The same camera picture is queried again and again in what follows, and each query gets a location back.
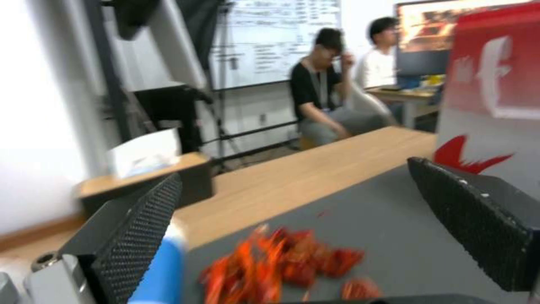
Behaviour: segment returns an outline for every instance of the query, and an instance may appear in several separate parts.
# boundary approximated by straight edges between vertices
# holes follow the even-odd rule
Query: gray pants
[[[341,124],[353,136],[384,127],[384,122],[380,115],[364,114],[344,107],[329,112],[328,116]],[[304,118],[300,122],[300,132],[302,132],[302,136],[312,140],[317,146],[329,144],[338,139],[338,135],[329,127],[312,121],[309,118]]]

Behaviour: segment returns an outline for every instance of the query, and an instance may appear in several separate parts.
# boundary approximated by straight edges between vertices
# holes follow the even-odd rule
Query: white chair
[[[351,94],[348,104],[353,110],[361,112],[368,111],[381,115],[387,125],[398,125],[388,107],[377,97],[366,93],[355,81],[351,83]]]

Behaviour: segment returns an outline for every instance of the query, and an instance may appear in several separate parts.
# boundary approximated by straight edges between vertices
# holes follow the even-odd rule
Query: white shirt
[[[395,56],[383,54],[379,49],[369,51],[362,59],[357,80],[364,89],[396,84]]]

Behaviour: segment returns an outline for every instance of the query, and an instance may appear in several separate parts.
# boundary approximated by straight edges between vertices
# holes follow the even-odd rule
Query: monitor
[[[445,74],[454,27],[461,15],[529,1],[437,0],[397,4],[397,74]]]

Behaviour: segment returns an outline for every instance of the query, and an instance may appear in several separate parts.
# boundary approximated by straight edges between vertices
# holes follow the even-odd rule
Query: hand
[[[354,65],[354,55],[349,52],[344,52],[341,55],[341,67],[344,71],[348,71]]]
[[[345,129],[343,126],[339,126],[338,128],[336,128],[334,130],[334,132],[336,132],[337,134],[337,140],[344,140],[346,138],[349,138],[351,137],[352,135],[349,133],[349,131],[347,131],[347,129]]]

